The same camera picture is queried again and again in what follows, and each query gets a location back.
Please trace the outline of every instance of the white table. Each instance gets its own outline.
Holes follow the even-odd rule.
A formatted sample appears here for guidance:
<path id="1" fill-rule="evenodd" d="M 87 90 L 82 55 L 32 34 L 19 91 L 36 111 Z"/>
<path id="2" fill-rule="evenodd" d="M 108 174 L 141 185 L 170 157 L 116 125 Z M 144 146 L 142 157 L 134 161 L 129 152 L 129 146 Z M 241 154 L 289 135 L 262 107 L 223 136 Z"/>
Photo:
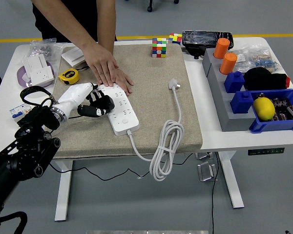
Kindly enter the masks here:
<path id="1" fill-rule="evenodd" d="M 235 38 L 234 49 L 246 43 L 269 46 L 263 38 Z M 118 41 L 115 44 L 151 44 L 151 41 Z M 18 130 L 18 125 L 12 120 L 9 110 L 22 104 L 20 92 L 23 88 L 18 84 L 16 73 L 22 66 L 21 60 L 28 49 L 29 45 L 21 45 L 16 48 L 0 87 L 0 151 L 15 140 L 14 134 Z M 273 59 L 278 62 L 273 51 L 271 54 Z M 204 74 L 203 60 L 195 60 L 186 52 L 184 52 L 184 59 L 203 137 L 201 152 L 218 152 L 232 205 L 234 208 L 244 207 L 230 159 L 237 150 L 293 145 L 293 131 L 278 131 L 278 134 L 276 132 L 252 134 L 249 131 L 222 132 L 209 83 Z M 48 86 L 47 90 L 52 93 L 54 85 Z M 43 95 L 35 94 L 27 99 L 40 103 L 44 98 Z M 58 161 L 57 163 L 63 171 L 72 168 L 72 160 Z M 61 177 L 56 220 L 66 219 L 70 177 L 70 174 L 63 174 Z"/>

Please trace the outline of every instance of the human hand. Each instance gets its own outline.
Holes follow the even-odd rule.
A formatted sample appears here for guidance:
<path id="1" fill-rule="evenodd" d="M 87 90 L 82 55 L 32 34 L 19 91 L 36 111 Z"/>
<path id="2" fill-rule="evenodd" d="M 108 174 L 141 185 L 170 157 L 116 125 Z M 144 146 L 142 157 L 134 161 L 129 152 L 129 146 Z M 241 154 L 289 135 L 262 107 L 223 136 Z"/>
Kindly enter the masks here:
<path id="1" fill-rule="evenodd" d="M 131 86 L 133 86 L 132 80 L 119 68 L 115 68 L 115 83 L 117 83 L 129 96 L 132 93 Z"/>
<path id="2" fill-rule="evenodd" d="M 116 81 L 116 68 L 119 67 L 113 55 L 97 43 L 84 48 L 83 54 L 98 83 L 112 87 Z"/>

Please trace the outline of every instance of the orange cup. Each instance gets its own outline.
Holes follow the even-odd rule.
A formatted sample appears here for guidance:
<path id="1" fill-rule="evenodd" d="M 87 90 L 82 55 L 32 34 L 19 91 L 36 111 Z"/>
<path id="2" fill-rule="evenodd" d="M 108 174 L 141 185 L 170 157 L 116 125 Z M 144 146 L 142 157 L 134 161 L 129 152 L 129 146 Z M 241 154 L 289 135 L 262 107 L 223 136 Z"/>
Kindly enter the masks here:
<path id="1" fill-rule="evenodd" d="M 227 38 L 220 38 L 217 41 L 216 48 L 214 51 L 214 57 L 217 59 L 223 59 L 226 52 L 228 51 L 230 41 Z"/>
<path id="2" fill-rule="evenodd" d="M 228 75 L 230 72 L 233 71 L 233 68 L 235 66 L 237 59 L 238 59 L 238 56 L 236 54 L 226 53 L 219 71 L 224 75 Z"/>

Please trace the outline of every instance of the table leg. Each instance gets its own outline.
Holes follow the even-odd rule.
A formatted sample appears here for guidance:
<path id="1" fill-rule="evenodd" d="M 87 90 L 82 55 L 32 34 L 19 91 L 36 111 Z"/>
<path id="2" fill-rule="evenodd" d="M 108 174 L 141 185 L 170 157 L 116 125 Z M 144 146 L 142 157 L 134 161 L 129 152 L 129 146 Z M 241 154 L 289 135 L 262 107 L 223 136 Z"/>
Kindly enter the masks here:
<path id="1" fill-rule="evenodd" d="M 73 160 L 56 161 L 56 163 L 62 172 L 73 168 Z M 57 222 L 66 221 L 71 175 L 72 172 L 61 174 L 58 203 L 55 211 L 55 221 Z"/>
<path id="2" fill-rule="evenodd" d="M 236 151 L 223 151 L 223 152 L 218 152 L 218 155 L 219 155 L 219 159 L 221 161 L 221 165 L 224 171 L 232 206 L 233 208 L 243 208 L 244 207 L 243 200 L 242 200 L 238 183 L 236 182 L 236 178 L 235 178 L 231 161 L 230 161 L 233 155 L 235 154 L 235 152 Z"/>

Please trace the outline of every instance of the yellow floor line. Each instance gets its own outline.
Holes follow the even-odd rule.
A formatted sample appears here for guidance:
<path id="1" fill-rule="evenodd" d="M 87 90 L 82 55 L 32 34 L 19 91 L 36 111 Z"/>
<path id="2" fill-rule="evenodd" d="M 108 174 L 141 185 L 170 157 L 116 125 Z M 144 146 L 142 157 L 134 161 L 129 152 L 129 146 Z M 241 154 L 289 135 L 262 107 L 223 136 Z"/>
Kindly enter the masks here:
<path id="1" fill-rule="evenodd" d="M 152 38 L 168 38 L 169 35 L 151 35 L 151 36 L 117 36 L 118 40 L 140 40 Z M 284 34 L 233 34 L 236 38 L 260 37 L 260 38 L 293 38 L 293 33 Z M 41 40 L 41 38 L 19 38 L 19 39 L 0 39 L 0 43 L 7 42 L 30 42 L 32 40 Z"/>

